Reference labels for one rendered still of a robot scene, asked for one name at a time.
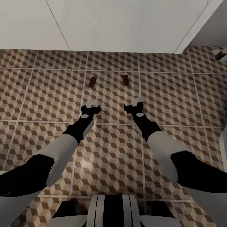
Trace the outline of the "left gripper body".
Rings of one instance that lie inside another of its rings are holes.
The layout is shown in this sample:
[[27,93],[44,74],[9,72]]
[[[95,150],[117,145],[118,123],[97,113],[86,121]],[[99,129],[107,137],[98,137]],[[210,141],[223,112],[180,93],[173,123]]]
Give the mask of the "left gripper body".
[[86,111],[90,111],[90,112],[93,113],[93,115],[99,113],[98,107],[93,107],[93,106],[92,106],[92,108],[87,108],[87,106],[82,106],[82,107],[81,107],[81,110],[82,110],[82,113],[84,113],[84,112],[86,112]]

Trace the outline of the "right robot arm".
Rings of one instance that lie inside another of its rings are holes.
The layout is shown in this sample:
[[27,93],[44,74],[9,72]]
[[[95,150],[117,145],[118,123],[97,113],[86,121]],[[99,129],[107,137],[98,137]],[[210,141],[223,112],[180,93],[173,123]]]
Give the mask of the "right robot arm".
[[124,105],[132,113],[132,124],[145,138],[163,173],[179,183],[219,227],[227,227],[227,173],[202,161],[189,148],[178,143],[151,122],[143,111],[145,97]]

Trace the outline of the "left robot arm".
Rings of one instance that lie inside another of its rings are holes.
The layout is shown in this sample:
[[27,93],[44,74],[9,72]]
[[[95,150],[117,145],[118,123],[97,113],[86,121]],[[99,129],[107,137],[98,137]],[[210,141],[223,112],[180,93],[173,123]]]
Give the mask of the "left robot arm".
[[0,227],[8,227],[45,187],[58,181],[80,141],[92,129],[93,115],[101,111],[100,105],[100,101],[87,101],[77,122],[25,164],[0,175]]

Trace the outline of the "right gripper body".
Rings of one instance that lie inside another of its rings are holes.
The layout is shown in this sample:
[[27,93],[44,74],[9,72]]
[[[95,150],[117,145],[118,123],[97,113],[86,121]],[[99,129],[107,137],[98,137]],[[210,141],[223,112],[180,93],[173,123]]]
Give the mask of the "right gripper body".
[[134,107],[132,105],[126,106],[127,113],[132,113],[135,109],[143,111],[143,104],[137,103],[137,106]]

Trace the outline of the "mousetrap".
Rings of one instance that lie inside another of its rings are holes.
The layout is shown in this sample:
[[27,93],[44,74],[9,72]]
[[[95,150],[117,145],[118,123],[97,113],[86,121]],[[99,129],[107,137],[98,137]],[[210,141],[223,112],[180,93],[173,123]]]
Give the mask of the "mousetrap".
[[129,85],[128,75],[122,75],[124,86]]
[[94,85],[95,85],[96,80],[97,80],[96,77],[91,77],[91,80],[90,80],[90,82],[89,82],[88,87],[94,88]]

